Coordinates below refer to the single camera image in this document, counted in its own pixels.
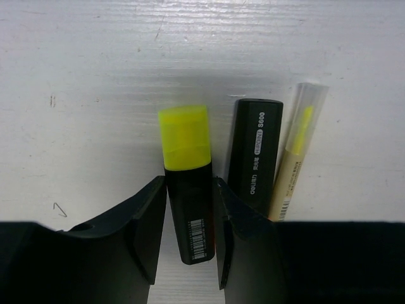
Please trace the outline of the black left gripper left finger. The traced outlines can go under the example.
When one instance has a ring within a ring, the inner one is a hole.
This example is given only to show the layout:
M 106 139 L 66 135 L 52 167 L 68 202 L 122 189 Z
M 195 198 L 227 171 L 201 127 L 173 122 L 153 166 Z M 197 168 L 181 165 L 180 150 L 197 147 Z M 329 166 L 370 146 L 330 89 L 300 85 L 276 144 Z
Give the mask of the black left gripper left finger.
M 69 231 L 1 223 L 2 303 L 146 303 L 156 279 L 166 183 Z

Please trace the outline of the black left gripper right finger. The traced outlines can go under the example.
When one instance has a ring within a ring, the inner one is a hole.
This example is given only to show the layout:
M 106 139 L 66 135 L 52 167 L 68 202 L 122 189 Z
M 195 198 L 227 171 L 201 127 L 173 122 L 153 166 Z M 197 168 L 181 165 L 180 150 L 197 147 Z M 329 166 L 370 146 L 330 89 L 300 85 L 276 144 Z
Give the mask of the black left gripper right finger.
M 272 222 L 213 181 L 227 303 L 403 303 L 401 222 Z

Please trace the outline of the orange highlighter black body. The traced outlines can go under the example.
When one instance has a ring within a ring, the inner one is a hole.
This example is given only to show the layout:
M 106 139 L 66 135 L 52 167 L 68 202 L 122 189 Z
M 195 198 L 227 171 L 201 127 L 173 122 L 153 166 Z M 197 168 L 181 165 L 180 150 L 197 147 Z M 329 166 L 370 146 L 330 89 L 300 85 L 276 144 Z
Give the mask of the orange highlighter black body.
M 273 192 L 284 105 L 271 99 L 236 102 L 227 184 L 267 217 Z

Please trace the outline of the yellow highlighter black body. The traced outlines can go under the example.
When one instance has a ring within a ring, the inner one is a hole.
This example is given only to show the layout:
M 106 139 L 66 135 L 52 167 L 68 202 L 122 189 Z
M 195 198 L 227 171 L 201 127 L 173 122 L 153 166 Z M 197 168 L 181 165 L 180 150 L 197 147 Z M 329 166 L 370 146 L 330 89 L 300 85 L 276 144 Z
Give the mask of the yellow highlighter black body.
M 211 148 L 204 105 L 158 113 L 165 179 L 180 258 L 186 265 L 215 255 Z

